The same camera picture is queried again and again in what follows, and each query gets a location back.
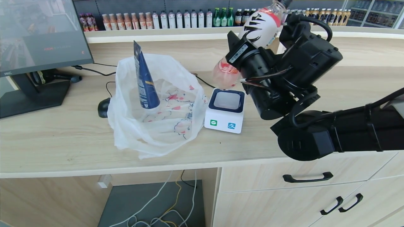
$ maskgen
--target black drawer handle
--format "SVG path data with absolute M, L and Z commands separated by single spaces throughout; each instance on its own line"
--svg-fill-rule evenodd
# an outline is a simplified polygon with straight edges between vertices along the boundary
M 321 215 L 327 215 L 327 214 L 329 214 L 329 213 L 331 213 L 333 210 L 335 210 L 337 207 L 339 207 L 343 202 L 344 202 L 344 199 L 341 197 L 341 196 L 338 196 L 337 198 L 336 198 L 336 200 L 337 200 L 337 205 L 336 206 L 334 206 L 330 211 L 325 211 L 325 210 L 321 210 L 320 211 L 320 213 L 321 213 Z
M 321 179 L 312 179 L 312 180 L 296 180 L 292 177 L 292 175 L 290 174 L 285 174 L 283 175 L 283 179 L 286 182 L 289 183 L 304 183 L 304 182 L 317 182 L 317 181 L 328 181 L 329 179 L 331 179 L 334 175 L 331 172 L 324 172 L 323 173 L 324 178 Z
M 354 205 L 352 205 L 352 206 L 351 206 L 350 208 L 348 208 L 348 209 L 344 209 L 344 208 L 340 207 L 340 208 L 338 208 L 338 210 L 339 210 L 341 213 L 347 212 L 347 211 L 349 211 L 350 209 L 352 209 L 354 206 L 356 206 L 360 201 L 362 201 L 362 199 L 363 199 L 363 195 L 362 195 L 361 193 L 359 193 L 359 194 L 356 195 L 356 203 L 355 203 Z

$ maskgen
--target green bottle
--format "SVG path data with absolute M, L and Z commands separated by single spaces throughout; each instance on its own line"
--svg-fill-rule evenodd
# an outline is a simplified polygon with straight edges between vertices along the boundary
M 227 8 L 222 8 L 222 18 L 221 20 L 221 26 L 226 27 L 227 26 L 227 13 L 226 13 Z
M 213 26 L 220 27 L 220 21 L 219 8 L 215 8 L 215 18 L 213 19 Z
M 227 17 L 227 26 L 232 27 L 234 23 L 233 7 L 229 8 L 229 16 Z

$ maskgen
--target green logo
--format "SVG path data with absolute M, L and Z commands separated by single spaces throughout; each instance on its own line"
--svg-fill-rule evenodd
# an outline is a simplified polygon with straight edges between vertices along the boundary
M 216 120 L 210 120 L 210 125 L 217 126 L 217 121 Z

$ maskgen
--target plastic bag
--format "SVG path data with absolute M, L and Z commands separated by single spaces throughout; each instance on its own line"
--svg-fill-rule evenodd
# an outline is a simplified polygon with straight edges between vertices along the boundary
M 144 54 L 160 99 L 159 110 L 141 107 L 135 59 L 119 61 L 116 93 L 108 107 L 108 122 L 118 149 L 135 149 L 139 158 L 166 155 L 193 140 L 203 126 L 208 105 L 194 75 L 171 56 Z

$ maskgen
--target monitor stand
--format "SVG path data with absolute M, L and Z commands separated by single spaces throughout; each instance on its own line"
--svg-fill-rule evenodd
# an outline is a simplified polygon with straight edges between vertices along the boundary
M 10 76 L 19 90 L 5 93 L 0 98 L 0 118 L 62 105 L 70 81 L 35 86 L 28 74 Z

